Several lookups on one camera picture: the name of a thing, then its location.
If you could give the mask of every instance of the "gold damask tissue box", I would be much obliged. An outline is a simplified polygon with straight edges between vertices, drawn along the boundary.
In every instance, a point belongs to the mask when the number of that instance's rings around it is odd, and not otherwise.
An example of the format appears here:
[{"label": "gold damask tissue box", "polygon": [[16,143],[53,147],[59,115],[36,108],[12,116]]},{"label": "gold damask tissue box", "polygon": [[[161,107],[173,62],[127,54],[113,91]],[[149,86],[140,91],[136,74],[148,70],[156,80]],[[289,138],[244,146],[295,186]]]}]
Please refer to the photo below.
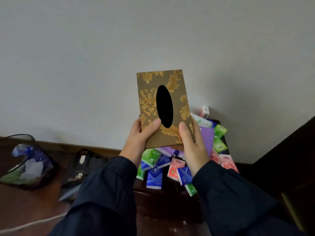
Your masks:
[{"label": "gold damask tissue box", "polygon": [[183,71],[167,70],[137,73],[142,130],[156,118],[160,129],[146,142],[146,149],[182,144],[179,123],[184,121],[195,142]]}]

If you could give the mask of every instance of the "dark navy sleeve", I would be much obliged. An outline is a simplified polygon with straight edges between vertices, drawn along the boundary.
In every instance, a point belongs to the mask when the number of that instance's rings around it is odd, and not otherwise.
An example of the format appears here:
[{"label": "dark navy sleeve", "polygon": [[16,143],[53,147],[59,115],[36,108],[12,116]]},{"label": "dark navy sleeve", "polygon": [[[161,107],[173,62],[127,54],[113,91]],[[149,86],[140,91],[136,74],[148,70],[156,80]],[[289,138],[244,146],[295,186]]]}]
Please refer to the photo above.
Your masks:
[{"label": "dark navy sleeve", "polygon": [[137,168],[122,156],[91,173],[53,235],[136,235],[136,202],[133,184]]},{"label": "dark navy sleeve", "polygon": [[274,216],[278,202],[232,169],[209,161],[192,184],[199,193],[209,230],[216,235],[304,235]]}]

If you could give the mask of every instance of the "jacket cuff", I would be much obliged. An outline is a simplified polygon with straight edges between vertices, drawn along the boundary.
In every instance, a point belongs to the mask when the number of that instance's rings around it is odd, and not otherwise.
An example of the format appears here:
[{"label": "jacket cuff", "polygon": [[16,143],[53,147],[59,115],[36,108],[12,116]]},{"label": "jacket cuff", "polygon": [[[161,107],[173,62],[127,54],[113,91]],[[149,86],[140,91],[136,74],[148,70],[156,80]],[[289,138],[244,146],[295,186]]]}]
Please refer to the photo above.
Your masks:
[{"label": "jacket cuff", "polygon": [[117,156],[109,160],[104,166],[104,169],[116,172],[123,181],[132,185],[134,184],[138,173],[138,169],[135,164],[123,156]]},{"label": "jacket cuff", "polygon": [[200,194],[206,194],[213,182],[225,174],[226,169],[215,161],[208,161],[192,179],[192,184]]}]

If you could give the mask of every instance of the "hand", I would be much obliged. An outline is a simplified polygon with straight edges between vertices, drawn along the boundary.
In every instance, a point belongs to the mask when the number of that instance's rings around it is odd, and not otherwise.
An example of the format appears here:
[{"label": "hand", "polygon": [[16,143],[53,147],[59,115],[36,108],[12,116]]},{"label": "hand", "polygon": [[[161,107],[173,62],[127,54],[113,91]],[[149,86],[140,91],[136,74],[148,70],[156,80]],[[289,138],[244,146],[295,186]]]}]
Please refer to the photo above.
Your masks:
[{"label": "hand", "polygon": [[143,132],[141,130],[141,118],[138,118],[131,127],[126,144],[120,153],[123,156],[131,160],[137,167],[140,166],[141,157],[144,152],[146,141],[149,137],[155,133],[161,125],[161,119],[157,118],[149,126],[147,126]]},{"label": "hand", "polygon": [[195,133],[196,143],[193,142],[190,131],[184,122],[179,124],[179,134],[183,140],[187,165],[189,166],[191,174],[194,177],[200,168],[210,161],[210,158],[208,156],[206,147],[204,146],[198,123],[193,118],[191,118],[191,121]]}]

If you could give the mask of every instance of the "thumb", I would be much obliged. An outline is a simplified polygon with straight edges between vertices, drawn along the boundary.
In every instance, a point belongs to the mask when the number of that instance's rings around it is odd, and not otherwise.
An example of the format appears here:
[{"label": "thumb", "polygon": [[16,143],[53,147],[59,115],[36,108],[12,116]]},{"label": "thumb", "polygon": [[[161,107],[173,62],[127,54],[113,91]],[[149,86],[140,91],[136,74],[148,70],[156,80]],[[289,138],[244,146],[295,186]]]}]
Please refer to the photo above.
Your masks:
[{"label": "thumb", "polygon": [[146,141],[149,137],[155,133],[161,125],[161,119],[157,118],[152,123],[150,123],[143,131],[140,133],[141,138]]},{"label": "thumb", "polygon": [[179,130],[179,135],[181,139],[183,140],[184,149],[190,148],[194,144],[194,141],[192,140],[190,131],[188,130],[186,123],[184,122],[179,123],[178,130]]}]

